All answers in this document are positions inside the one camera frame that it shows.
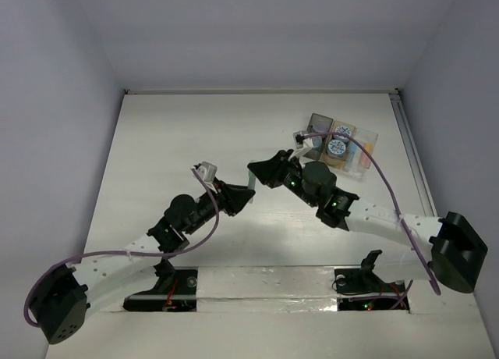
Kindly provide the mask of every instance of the gray wall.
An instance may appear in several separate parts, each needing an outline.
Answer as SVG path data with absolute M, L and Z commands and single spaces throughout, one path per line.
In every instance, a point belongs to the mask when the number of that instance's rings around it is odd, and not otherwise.
M 29 287 L 83 249 L 122 89 L 77 0 L 0 0 L 0 357 L 42 358 Z
M 456 0 L 402 100 L 439 214 L 462 212 L 489 246 L 477 288 L 499 348 L 499 0 Z
M 126 88 L 400 87 L 452 0 L 80 0 Z

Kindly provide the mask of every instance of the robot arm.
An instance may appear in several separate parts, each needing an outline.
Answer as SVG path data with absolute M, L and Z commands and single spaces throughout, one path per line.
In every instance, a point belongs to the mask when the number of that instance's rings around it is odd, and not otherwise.
M 251 162 L 248 168 L 262 184 L 270 188 L 285 186 L 310 207 L 317 208 L 318 219 L 331 228 L 371 233 L 408 246 L 403 260 L 390 262 L 380 257 L 381 251 L 377 250 L 371 251 L 358 268 L 335 269 L 338 292 L 371 293 L 376 289 L 372 286 L 383 282 L 427 279 L 395 211 L 336 187 L 336 175 L 322 162 L 309 162 L 302 167 L 299 156 L 306 151 L 305 147 L 280 150 L 270 160 Z M 215 178 L 214 165 L 202 163 L 196 168 L 207 189 L 197 200 L 189 195 L 175 197 L 156 226 L 125 250 L 108 251 L 71 268 L 59 263 L 37 283 L 27 306 L 50 344 L 68 339 L 86 318 L 115 300 L 151 287 L 168 291 L 175 275 L 168 259 L 201 244 L 184 250 L 189 244 L 186 234 L 194 233 L 215 217 L 218 209 L 229 216 L 237 215 L 255 194 L 253 189 Z M 430 260 L 428 265 L 437 279 L 453 290 L 471 293 L 487 246 L 465 218 L 450 212 L 444 219 L 405 215 L 404 220 L 424 258 Z M 129 256 L 109 256 L 111 253 Z M 155 285 L 143 283 L 147 272 L 157 276 Z
M 50 344 L 68 339 L 94 312 L 115 300 L 151 287 L 169 288 L 175 269 L 168 259 L 187 252 L 184 249 L 189 241 L 185 235 L 198 230 L 218 210 L 237 215 L 255 194 L 248 187 L 217 179 L 214 165 L 204 162 L 196 168 L 203 182 L 211 187 L 211 196 L 206 192 L 197 200 L 185 194 L 175 197 L 159 222 L 125 250 L 109 251 L 71 268 L 61 265 L 35 286 L 29 309 Z M 129 256 L 110 256 L 113 254 Z M 145 272 L 155 273 L 155 285 L 141 282 Z
M 336 187 L 336 175 L 323 162 L 302 167 L 296 151 L 280 150 L 273 158 L 248 164 L 257 179 L 270 188 L 285 186 L 311 207 L 316 217 L 332 228 L 370 233 L 408 246 L 403 259 L 374 262 L 381 251 L 371 251 L 365 266 L 343 275 L 338 292 L 356 289 L 370 292 L 373 279 L 389 283 L 399 279 L 428 279 L 421 261 L 411 250 L 401 218 L 390 208 L 379 207 Z M 471 293 L 478 279 L 487 246 L 466 219 L 449 212 L 443 218 L 404 215 L 412 238 L 434 275 L 445 286 L 460 293 Z

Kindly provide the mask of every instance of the white arm segment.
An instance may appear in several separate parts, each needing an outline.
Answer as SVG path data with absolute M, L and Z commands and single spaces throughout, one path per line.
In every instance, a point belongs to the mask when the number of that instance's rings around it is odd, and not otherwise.
M 126 251 L 140 251 L 159 253 L 159 243 L 152 237 L 144 234 L 125 247 Z M 87 285 L 87 309 L 85 319 L 98 312 L 109 304 L 124 299 L 127 296 L 143 290 L 151 289 L 151 277 L 146 274 L 154 273 L 152 268 L 159 264 L 161 258 L 143 258 L 138 256 L 100 256 L 86 258 L 74 265 L 74 278 L 80 285 Z
M 349 230 L 381 236 L 408 247 L 402 256 L 381 254 L 376 260 L 374 274 L 386 283 L 399 279 L 429 279 L 416 252 L 412 251 L 411 243 L 394 209 L 380 207 L 361 198 L 352 203 L 349 211 L 350 215 L 345 217 Z M 438 221 L 439 218 L 417 215 L 403 217 L 426 262 L 430 261 L 432 244 L 428 240 L 440 232 L 442 224 Z

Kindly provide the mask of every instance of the transparent package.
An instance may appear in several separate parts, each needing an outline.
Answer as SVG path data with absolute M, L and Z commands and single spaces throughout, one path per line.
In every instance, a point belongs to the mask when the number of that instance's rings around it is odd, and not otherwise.
M 371 154 L 377 142 L 377 134 L 372 131 L 361 129 L 354 124 L 331 119 L 316 113 L 313 113 L 310 117 L 306 132 L 337 132 L 348 134 L 360 142 Z M 348 138 L 340 135 L 320 137 L 317 147 L 308 152 L 304 157 L 312 160 L 321 160 L 330 167 L 342 170 L 350 176 L 355 177 L 362 177 L 371 164 L 369 158 L 360 148 L 349 141 Z

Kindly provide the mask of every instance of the small white object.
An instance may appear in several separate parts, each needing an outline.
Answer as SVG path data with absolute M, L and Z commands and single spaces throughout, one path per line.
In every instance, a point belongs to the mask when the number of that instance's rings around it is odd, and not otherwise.
M 302 148 L 302 147 L 303 147 L 303 144 L 298 143 L 298 142 L 296 141 L 296 136 L 297 136 L 297 135 L 304 136 L 304 135 L 307 135 L 307 134 L 308 134 L 308 133 L 307 133 L 305 130 L 300 130 L 300 131 L 296 131 L 296 132 L 294 132 L 294 133 L 293 133 L 293 140 L 295 141 L 295 148 L 296 148 L 297 150 L 299 150 L 300 148 Z
M 312 148 L 313 148 L 313 141 L 312 141 L 312 138 L 306 138 L 303 140 L 303 146 L 297 150 L 295 150 L 290 156 L 289 158 L 301 158 L 302 156 L 304 156 L 304 154 L 306 154 L 308 151 L 310 151 Z
M 215 175 L 217 174 L 217 166 L 209 162 L 202 162 L 200 166 L 197 167 L 196 171 L 199 177 L 205 183 L 213 183 Z

